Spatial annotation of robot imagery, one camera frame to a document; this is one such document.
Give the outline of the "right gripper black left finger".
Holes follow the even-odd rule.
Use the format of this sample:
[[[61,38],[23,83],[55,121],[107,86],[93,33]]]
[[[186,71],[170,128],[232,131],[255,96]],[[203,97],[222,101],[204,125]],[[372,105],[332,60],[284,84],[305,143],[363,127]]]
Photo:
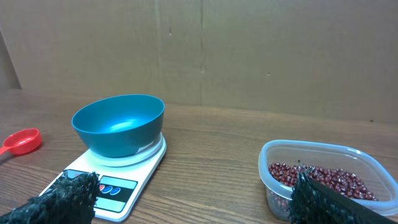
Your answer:
[[[55,181],[55,188],[1,216],[2,224],[90,224],[100,194],[96,173]]]

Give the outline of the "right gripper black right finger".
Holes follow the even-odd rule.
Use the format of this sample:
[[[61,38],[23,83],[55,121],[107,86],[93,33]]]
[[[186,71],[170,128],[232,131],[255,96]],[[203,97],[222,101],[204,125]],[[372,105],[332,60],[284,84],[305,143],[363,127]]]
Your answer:
[[[397,224],[308,177],[310,171],[298,173],[287,209],[291,223]]]

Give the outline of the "red measuring scoop blue handle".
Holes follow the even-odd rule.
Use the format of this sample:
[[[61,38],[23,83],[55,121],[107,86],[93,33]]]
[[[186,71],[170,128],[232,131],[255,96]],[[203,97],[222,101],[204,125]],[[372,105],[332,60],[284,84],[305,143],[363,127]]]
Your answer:
[[[28,154],[36,150],[42,143],[42,136],[38,129],[29,128],[8,136],[2,146],[1,154],[10,152],[13,155]]]

